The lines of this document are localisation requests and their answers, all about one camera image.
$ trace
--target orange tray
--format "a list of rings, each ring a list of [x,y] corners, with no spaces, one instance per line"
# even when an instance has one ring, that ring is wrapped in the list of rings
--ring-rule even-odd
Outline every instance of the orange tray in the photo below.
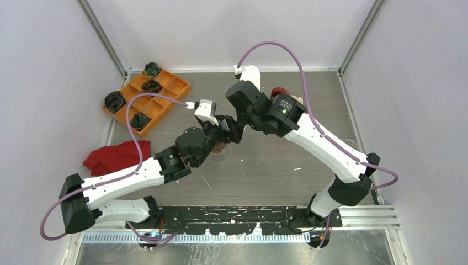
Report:
[[[118,122],[126,125],[125,111],[127,110],[128,102],[130,102],[136,95],[143,93],[141,86],[149,80],[150,78],[141,72],[132,81],[130,81],[129,84],[122,88],[120,92],[127,103],[115,114],[110,112],[104,105],[102,108]],[[192,89],[187,81],[180,79],[164,69],[161,69],[161,72],[154,78],[154,80],[158,81],[163,87],[159,94],[178,101],[181,101]],[[175,103],[159,97],[152,98],[150,96],[145,96],[135,100],[130,107],[129,120],[131,120],[138,112],[142,112],[146,116],[150,117],[151,120],[143,129],[141,129],[141,131],[137,131],[135,128],[132,128],[133,132],[141,137],[146,137],[146,135],[148,135],[175,106]]]

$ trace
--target red towel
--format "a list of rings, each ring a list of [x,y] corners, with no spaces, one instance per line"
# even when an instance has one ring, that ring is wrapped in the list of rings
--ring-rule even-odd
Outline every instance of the red towel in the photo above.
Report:
[[[150,141],[138,141],[143,161],[150,158]],[[133,141],[120,145],[104,146],[92,151],[83,164],[91,170],[91,176],[102,176],[138,164],[139,156]]]

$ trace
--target scratch on table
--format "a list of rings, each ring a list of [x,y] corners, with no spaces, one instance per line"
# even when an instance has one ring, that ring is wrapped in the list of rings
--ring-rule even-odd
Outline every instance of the scratch on table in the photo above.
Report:
[[[208,184],[208,181],[206,181],[206,179],[202,175],[200,175],[200,176],[205,181],[206,185],[208,185],[208,188],[210,188],[210,191],[211,191],[211,186]]]

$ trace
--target green object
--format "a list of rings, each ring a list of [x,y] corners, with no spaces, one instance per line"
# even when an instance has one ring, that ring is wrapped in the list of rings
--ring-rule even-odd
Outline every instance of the green object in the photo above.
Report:
[[[148,123],[150,123],[150,117],[144,115],[141,112],[135,114],[130,121],[130,125],[137,131],[141,131]]]
[[[145,65],[145,70],[143,70],[143,73],[153,79],[155,78],[159,73],[161,73],[161,68],[154,62],[150,62],[147,65]]]

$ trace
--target gray wooden table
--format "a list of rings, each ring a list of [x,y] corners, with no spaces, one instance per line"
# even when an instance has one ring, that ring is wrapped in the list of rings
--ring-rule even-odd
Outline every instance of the gray wooden table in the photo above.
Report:
[[[216,101],[216,114],[235,117],[234,108],[225,98],[236,82],[231,73],[180,73],[192,84],[185,101],[201,98]],[[353,148],[351,121],[343,93],[334,72],[307,73],[309,98],[316,119]],[[263,72],[262,91],[269,95],[274,87],[284,87],[302,95],[297,72]],[[199,126],[191,110],[175,107],[145,140],[151,141],[152,154],[174,144],[177,136],[191,126]],[[117,124],[112,144],[130,140],[127,128]],[[299,146],[247,128],[240,144],[230,144],[220,154],[211,154],[192,174],[178,182],[141,189],[124,196],[137,199],[147,195],[161,206],[195,205],[307,205],[312,195],[327,185],[333,172]],[[368,195],[362,204],[373,204]]]

